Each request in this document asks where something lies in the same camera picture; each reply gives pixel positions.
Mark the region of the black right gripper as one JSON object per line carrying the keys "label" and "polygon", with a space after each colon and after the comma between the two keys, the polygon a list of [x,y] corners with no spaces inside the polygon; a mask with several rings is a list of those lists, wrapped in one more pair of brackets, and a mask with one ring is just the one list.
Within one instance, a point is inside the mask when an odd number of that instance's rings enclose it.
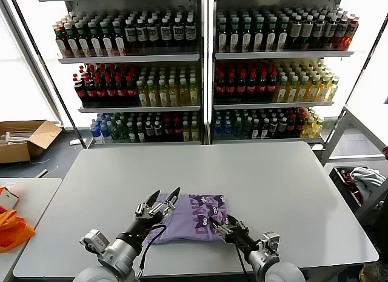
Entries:
{"label": "black right gripper", "polygon": [[232,243],[244,254],[250,255],[251,252],[260,250],[260,241],[253,240],[249,236],[249,228],[245,224],[235,218],[233,215],[228,215],[228,225],[221,224],[214,218],[209,218],[209,224],[214,229],[215,235],[220,238],[225,238],[226,243]]}

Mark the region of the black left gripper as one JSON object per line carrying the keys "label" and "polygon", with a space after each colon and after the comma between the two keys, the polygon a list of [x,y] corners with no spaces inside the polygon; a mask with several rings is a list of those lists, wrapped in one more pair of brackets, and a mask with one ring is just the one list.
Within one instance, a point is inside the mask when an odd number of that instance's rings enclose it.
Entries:
{"label": "black left gripper", "polygon": [[134,241],[135,243],[141,244],[148,234],[149,229],[161,222],[163,216],[167,216],[171,211],[175,210],[175,203],[179,198],[180,191],[181,188],[177,187],[164,201],[157,201],[160,190],[154,192],[145,202],[137,206],[135,217],[140,219],[134,220],[129,228],[116,238],[126,242]]}

